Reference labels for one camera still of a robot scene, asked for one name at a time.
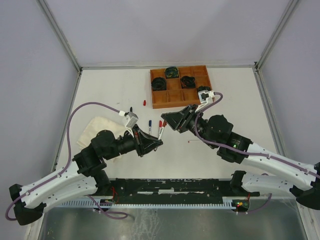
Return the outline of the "white pen brown end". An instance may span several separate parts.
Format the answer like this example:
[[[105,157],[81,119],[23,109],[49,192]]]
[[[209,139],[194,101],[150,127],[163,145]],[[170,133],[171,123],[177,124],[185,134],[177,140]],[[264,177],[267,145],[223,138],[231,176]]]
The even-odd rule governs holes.
[[[163,131],[164,131],[164,127],[161,127],[161,132],[160,132],[160,136],[158,137],[158,140],[161,140],[161,137],[163,135]]]

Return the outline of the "white marker red end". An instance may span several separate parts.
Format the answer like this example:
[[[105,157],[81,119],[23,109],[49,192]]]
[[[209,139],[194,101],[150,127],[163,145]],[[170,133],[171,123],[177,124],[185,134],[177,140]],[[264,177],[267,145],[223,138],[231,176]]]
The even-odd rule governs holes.
[[[160,127],[158,128],[158,137],[160,136],[161,129],[162,129],[162,127],[160,126]]]

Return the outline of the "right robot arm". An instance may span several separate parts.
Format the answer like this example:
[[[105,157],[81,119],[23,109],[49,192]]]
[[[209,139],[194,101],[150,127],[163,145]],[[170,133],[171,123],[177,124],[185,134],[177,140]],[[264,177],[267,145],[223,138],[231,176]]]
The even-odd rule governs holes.
[[[244,192],[285,193],[310,209],[320,208],[320,165],[296,161],[276,154],[233,132],[233,124],[224,115],[203,118],[196,112],[196,105],[188,105],[180,111],[163,113],[161,118],[182,134],[190,131],[199,140],[216,149],[216,154],[229,163],[252,166],[269,174],[261,180],[247,172],[235,173],[229,183],[231,193],[236,196]]]

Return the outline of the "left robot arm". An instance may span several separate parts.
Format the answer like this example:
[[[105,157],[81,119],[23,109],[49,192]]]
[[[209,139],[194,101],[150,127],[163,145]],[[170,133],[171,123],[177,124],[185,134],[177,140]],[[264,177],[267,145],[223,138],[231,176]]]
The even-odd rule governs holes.
[[[13,210],[14,217],[6,218],[24,226],[74,198],[106,195],[111,189],[111,182],[104,171],[107,160],[130,152],[143,157],[161,145],[161,139],[143,132],[137,125],[132,133],[125,131],[119,137],[115,137],[110,130],[102,130],[87,147],[70,157],[64,167],[28,185],[10,186],[12,204],[9,210]]]

